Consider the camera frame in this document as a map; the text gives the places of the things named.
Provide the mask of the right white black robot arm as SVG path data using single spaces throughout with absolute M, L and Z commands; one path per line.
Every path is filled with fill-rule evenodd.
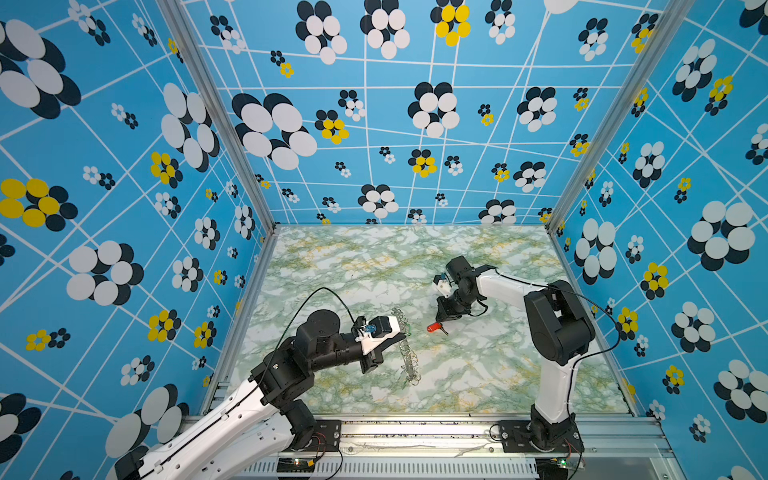
M 433 277 L 433 285 L 438 298 L 430 332 L 470 316 L 474 305 L 485 306 L 489 299 L 526 314 L 542 364 L 538 395 L 523 437 L 540 451 L 553 451 L 566 444 L 583 452 L 571 395 L 580 362 L 595 339 L 595 328 L 571 285 L 562 280 L 539 284 L 514 278 L 491 265 L 474 267 L 463 256 L 449 261 L 445 271 Z

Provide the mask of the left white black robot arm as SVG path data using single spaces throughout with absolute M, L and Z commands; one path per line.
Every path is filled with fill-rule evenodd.
M 315 418 L 301 397 L 316 372 L 359 363 L 367 373 L 405 337 L 395 315 L 359 317 L 343 333 L 335 312 L 316 310 L 216 408 L 167 444 L 124 455 L 112 476 L 230 479 L 258 460 L 302 448 L 314 434 Z

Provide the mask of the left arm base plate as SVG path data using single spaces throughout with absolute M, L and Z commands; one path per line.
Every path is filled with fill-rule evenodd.
M 261 437 L 281 445 L 279 452 L 319 451 L 338 452 L 342 422 L 338 419 L 319 419 L 308 429 L 295 434 L 288 419 L 275 415 L 263 424 Z

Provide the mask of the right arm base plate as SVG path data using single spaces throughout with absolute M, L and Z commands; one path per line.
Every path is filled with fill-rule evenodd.
M 505 453 L 584 452 L 584 444 L 573 420 L 550 424 L 542 420 L 505 420 L 495 425 L 493 437 Z

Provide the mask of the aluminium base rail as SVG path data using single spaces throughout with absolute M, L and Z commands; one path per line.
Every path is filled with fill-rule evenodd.
M 524 437 L 527 420 L 497 417 L 321 419 L 314 443 L 292 450 L 287 424 L 267 420 L 219 453 L 204 447 L 162 479 L 681 479 L 659 424 L 588 415 L 549 449 Z

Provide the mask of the right aluminium corner post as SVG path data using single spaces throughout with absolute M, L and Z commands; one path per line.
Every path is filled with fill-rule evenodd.
M 605 149 L 615 137 L 636 95 L 646 85 L 651 74 L 655 71 L 694 4 L 694 0 L 674 0 L 667 3 L 665 10 L 661 14 L 657 33 L 638 56 L 624 84 L 601 121 L 596 131 L 596 137 L 591 142 L 586 156 L 575 169 L 553 210 L 551 220 L 546 226 L 547 233 L 551 237 L 556 236 L 557 228 L 576 202 L 576 198 L 587 176 L 596 167 Z

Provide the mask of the aluminium corner post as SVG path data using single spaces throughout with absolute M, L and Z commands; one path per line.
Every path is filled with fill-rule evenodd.
M 195 41 L 192 26 L 180 1 L 159 0 L 158 7 L 166 21 L 174 40 L 185 54 L 185 62 L 190 75 L 204 100 L 218 135 L 226 147 L 245 191 L 253 203 L 255 212 L 269 238 L 275 232 L 275 220 L 255 179 L 255 173 L 246 157 L 235 128 L 229 120 L 224 102 L 219 95 L 213 76 L 204 60 L 203 50 Z
M 661 14 L 657 33 L 638 56 L 624 84 L 601 121 L 596 131 L 596 137 L 591 142 L 586 156 L 575 169 L 553 210 L 551 220 L 546 226 L 547 233 L 551 237 L 556 236 L 557 228 L 576 202 L 576 198 L 587 176 L 596 167 L 605 149 L 615 137 L 636 95 L 646 85 L 651 74 L 655 71 L 694 4 L 694 0 L 674 0 L 667 3 L 665 10 Z

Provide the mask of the left aluminium corner post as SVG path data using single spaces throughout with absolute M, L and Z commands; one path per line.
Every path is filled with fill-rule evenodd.
M 246 157 L 235 128 L 229 120 L 224 102 L 219 95 L 213 76 L 204 60 L 203 50 L 195 41 L 192 26 L 180 1 L 159 0 L 158 7 L 166 21 L 174 40 L 185 54 L 185 62 L 190 75 L 204 100 L 218 135 L 226 147 L 245 191 L 253 203 L 255 212 L 269 238 L 275 232 L 275 220 L 255 179 L 255 173 Z

